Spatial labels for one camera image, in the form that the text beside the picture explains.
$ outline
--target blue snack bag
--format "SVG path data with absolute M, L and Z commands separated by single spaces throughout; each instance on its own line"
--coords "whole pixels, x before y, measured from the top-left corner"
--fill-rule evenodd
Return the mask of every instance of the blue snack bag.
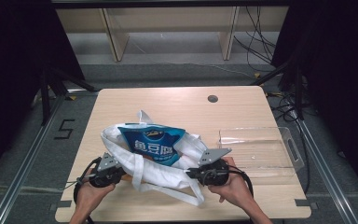
M 157 124 L 126 124 L 118 129 L 131 152 L 167 166 L 179 160 L 173 145 L 183 137 L 185 130 Z

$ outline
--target bag strap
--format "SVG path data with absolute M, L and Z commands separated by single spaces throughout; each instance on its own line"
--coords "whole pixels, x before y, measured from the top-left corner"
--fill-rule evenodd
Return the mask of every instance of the bag strap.
M 152 185 L 152 184 L 147 184 L 147 183 L 141 184 L 143 173 L 144 173 L 144 158 L 141 155 L 135 155 L 135 167 L 134 167 L 134 172 L 133 172 L 133 177 L 132 177 L 132 185 L 138 191 L 145 192 L 145 191 L 149 191 L 149 190 L 156 190 L 156 191 L 165 193 L 175 199 L 184 201 L 186 203 L 191 203 L 196 206 L 202 204 L 205 200 L 201 191 L 200 191 L 200 186 L 199 186 L 198 182 L 195 181 L 194 179 L 191 179 L 190 177 L 188 177 L 186 175 L 184 175 L 184 177 L 189 182 L 189 185 L 190 185 L 191 189 L 193 190 L 194 194 L 196 195 L 196 197 L 185 194 L 183 192 L 180 192 L 180 191 L 177 191 L 174 189 L 168 189 L 168 188 L 164 188 L 164 187 L 160 187 L 160 186 L 156 186 L 156 185 Z

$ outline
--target transparent plastic container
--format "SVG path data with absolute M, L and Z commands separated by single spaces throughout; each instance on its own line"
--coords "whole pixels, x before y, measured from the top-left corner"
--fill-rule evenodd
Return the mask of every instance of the transparent plastic container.
M 219 136 L 219 147 L 231 148 L 228 156 L 259 183 L 281 184 L 304 166 L 292 135 L 285 127 L 224 129 Z

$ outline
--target hand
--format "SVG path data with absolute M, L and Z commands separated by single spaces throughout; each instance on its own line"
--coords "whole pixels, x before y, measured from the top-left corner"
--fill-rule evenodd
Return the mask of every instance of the hand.
M 235 162 L 231 157 L 225 157 L 223 160 L 226 161 L 228 165 L 236 167 Z M 208 186 L 208 189 L 212 193 L 220 195 L 220 203 L 222 203 L 224 200 L 227 200 L 229 203 L 232 203 L 243 209 L 243 211 L 248 214 L 254 223 L 271 223 L 269 218 L 263 213 L 253 198 L 242 176 L 237 174 L 229 174 L 228 181 L 225 185 L 210 185 Z
M 115 189 L 115 184 L 109 185 L 105 188 L 94 188 L 87 178 L 83 179 L 83 185 L 77 194 L 76 210 L 72 215 L 70 224 L 84 223 L 87 217 L 94 211 L 101 203 L 103 198 L 112 190 Z

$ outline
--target wooden table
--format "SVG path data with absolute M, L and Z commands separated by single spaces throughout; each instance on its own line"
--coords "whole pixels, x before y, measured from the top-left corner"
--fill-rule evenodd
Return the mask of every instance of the wooden table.
M 218 101 L 208 101 L 210 95 Z M 218 147 L 219 130 L 238 127 L 277 127 L 264 92 L 259 87 L 183 87 L 110 89 L 99 93 L 89 124 L 80 144 L 68 181 L 79 177 L 87 165 L 107 150 L 101 139 L 106 127 L 138 122 L 136 114 L 145 111 L 157 124 L 200 134 L 207 147 Z M 235 151 L 228 154 L 236 158 Z M 255 199 L 270 218 L 305 218 L 308 206 L 297 206 L 306 197 L 296 174 L 273 184 L 254 181 Z M 74 188 L 68 188 L 62 201 L 72 201 Z M 156 191 L 138 192 L 130 182 L 121 181 L 91 214 L 95 221 L 198 221 L 244 220 L 240 208 L 218 202 L 219 196 L 201 187 L 205 203 L 194 206 Z M 60 207 L 59 222 L 68 222 L 75 204 Z

